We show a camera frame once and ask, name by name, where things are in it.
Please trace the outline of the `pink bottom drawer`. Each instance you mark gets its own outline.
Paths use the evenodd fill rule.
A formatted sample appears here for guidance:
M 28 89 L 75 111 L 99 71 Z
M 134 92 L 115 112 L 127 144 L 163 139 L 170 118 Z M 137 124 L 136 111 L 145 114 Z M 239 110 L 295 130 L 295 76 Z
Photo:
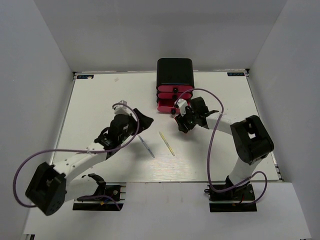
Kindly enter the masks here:
M 175 100 L 173 99 L 159 99 L 157 102 L 157 110 L 163 114 L 179 114 L 180 110 L 175 108 Z

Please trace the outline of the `pink drawer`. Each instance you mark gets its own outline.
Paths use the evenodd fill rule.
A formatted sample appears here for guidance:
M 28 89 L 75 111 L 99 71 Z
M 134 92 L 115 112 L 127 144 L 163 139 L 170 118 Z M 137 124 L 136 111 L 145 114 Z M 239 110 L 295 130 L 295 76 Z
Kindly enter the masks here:
M 175 108 L 175 100 L 173 99 L 159 99 L 157 102 L 157 110 L 163 114 L 179 114 L 180 110 Z
M 182 95 L 182 92 L 158 92 L 157 97 L 159 99 L 171 99 L 171 100 L 176 100 Z M 193 96 L 192 92 L 186 92 L 182 95 L 182 98 L 185 100 L 190 99 Z
M 163 84 L 157 87 L 157 90 L 161 93 L 183 93 L 187 90 L 191 90 L 194 87 L 192 85 L 171 85 Z

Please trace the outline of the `pink top drawer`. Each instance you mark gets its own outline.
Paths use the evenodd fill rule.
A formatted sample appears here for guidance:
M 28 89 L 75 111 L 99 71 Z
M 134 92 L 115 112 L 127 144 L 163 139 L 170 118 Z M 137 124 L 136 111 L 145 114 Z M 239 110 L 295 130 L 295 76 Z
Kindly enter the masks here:
M 157 90 L 161 93 L 183 93 L 187 90 L 191 90 L 194 87 L 192 85 L 171 85 L 163 84 L 157 87 Z

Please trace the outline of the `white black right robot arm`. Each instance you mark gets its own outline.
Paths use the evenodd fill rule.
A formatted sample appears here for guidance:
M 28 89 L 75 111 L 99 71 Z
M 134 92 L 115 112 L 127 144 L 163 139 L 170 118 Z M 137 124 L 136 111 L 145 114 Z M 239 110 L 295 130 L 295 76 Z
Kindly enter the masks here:
M 178 130 L 188 133 L 195 126 L 212 130 L 207 154 L 207 176 L 210 176 L 210 155 L 213 139 L 216 131 L 231 135 L 238 155 L 236 164 L 231 173 L 225 179 L 222 189 L 209 184 L 215 193 L 224 193 L 236 200 L 244 193 L 244 185 L 255 175 L 254 170 L 258 164 L 274 150 L 274 143 L 268 134 L 261 119 L 257 115 L 251 115 L 242 121 L 225 116 L 217 110 L 209 110 L 202 97 L 196 97 L 190 101 L 179 99 L 175 103 L 179 114 L 174 118 Z

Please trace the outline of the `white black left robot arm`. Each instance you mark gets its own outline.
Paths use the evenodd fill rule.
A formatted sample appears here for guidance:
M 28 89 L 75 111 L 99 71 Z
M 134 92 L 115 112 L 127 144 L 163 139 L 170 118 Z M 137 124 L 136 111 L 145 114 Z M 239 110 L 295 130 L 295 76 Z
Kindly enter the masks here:
M 57 164 L 41 163 L 25 191 L 26 197 L 46 216 L 54 214 L 70 200 L 116 203 L 114 191 L 107 188 L 101 176 L 84 172 L 111 158 L 129 137 L 148 129 L 153 121 L 137 108 L 133 113 L 123 108 L 116 110 L 110 125 L 84 152 L 77 152 Z

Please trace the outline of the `blue thin pen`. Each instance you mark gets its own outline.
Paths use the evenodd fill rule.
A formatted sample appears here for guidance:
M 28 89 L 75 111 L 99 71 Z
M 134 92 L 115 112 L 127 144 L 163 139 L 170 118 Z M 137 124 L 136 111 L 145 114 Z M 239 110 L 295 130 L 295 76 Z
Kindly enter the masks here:
M 152 158 L 155 159 L 155 155 L 153 154 L 152 150 L 150 149 L 150 147 L 147 145 L 147 143 L 143 140 L 143 138 L 138 134 L 137 135 L 139 140 L 141 141 L 141 143 L 144 145 L 144 147 L 146 148 L 146 150 L 149 152 L 149 154 L 152 156 Z

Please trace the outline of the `yellow thin pen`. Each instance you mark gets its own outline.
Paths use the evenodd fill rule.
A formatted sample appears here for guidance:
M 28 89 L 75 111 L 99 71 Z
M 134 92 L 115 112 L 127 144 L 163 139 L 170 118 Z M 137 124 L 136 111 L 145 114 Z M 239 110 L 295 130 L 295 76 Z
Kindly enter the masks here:
M 168 143 L 167 139 L 165 138 L 165 136 L 163 135 L 163 133 L 161 131 L 158 132 L 161 139 L 163 140 L 164 144 L 166 145 L 166 147 L 168 148 L 168 150 L 170 151 L 170 153 L 172 154 L 172 156 L 175 156 L 175 153 L 172 149 L 172 147 L 170 146 L 170 144 Z

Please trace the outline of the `black drawer cabinet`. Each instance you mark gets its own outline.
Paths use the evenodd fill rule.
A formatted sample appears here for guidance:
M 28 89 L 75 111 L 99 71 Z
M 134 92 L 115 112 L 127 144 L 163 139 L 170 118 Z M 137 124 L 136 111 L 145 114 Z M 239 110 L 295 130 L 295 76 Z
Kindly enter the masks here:
M 189 58 L 160 58 L 156 70 L 156 102 L 157 87 L 160 85 L 190 85 L 195 87 L 193 62 Z

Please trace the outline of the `right table logo sticker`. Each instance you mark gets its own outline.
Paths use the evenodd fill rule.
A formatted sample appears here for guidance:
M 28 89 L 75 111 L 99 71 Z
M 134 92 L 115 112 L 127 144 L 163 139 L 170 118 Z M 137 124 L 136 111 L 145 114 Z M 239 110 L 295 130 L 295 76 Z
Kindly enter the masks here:
M 227 75 L 229 77 L 245 77 L 245 73 L 244 72 L 227 72 Z

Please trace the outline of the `table logo sticker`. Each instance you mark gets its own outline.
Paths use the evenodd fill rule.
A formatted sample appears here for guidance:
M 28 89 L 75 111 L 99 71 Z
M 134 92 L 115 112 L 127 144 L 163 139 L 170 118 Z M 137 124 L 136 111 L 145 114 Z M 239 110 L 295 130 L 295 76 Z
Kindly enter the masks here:
M 93 78 L 94 78 L 93 74 L 84 74 L 84 75 L 76 76 L 76 79 L 80 79 L 80 80 L 93 79 Z
M 227 75 L 229 77 L 245 77 L 245 73 L 244 72 L 227 72 Z

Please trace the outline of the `left table logo sticker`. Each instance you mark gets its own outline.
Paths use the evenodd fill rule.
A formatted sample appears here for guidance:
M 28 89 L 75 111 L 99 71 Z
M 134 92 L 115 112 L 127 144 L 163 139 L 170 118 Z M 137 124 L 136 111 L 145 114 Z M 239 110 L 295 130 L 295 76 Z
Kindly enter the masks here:
M 84 75 L 76 76 L 76 79 L 80 79 L 80 80 L 93 79 L 93 78 L 94 78 L 93 74 L 84 74 Z

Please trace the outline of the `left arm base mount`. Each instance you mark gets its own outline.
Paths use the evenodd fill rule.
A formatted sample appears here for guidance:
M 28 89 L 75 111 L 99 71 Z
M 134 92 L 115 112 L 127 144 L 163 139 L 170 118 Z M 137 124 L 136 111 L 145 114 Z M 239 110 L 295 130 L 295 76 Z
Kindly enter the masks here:
M 118 212 L 123 208 L 126 197 L 126 183 L 100 184 L 89 197 L 77 198 L 73 211 Z

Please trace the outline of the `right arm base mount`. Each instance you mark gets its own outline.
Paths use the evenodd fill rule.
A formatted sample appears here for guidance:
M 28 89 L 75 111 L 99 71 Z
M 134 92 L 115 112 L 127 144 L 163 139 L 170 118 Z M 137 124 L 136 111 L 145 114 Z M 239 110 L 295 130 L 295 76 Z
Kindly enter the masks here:
M 230 191 L 217 193 L 209 187 L 204 190 L 209 198 L 209 209 L 211 213 L 240 213 L 256 212 L 257 205 L 255 193 L 251 183 L 232 189 Z

